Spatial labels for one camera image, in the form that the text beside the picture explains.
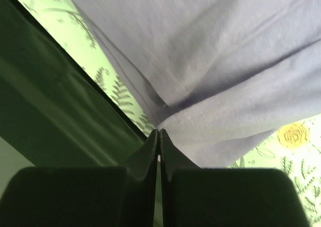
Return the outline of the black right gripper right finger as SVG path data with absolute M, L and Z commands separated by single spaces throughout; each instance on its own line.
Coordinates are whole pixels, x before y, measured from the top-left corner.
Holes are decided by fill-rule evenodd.
M 199 168 L 159 132 L 164 226 L 308 226 L 290 178 L 271 168 Z

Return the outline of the purple t shirt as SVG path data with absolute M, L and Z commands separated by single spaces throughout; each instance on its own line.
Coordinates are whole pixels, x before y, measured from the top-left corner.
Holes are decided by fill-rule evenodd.
M 71 0 L 131 94 L 200 167 L 320 113 L 320 0 Z

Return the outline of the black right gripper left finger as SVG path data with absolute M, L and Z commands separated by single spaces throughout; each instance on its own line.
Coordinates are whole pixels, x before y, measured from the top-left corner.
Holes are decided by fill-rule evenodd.
M 158 132 L 117 167 L 20 170 L 1 197 L 1 226 L 152 226 Z

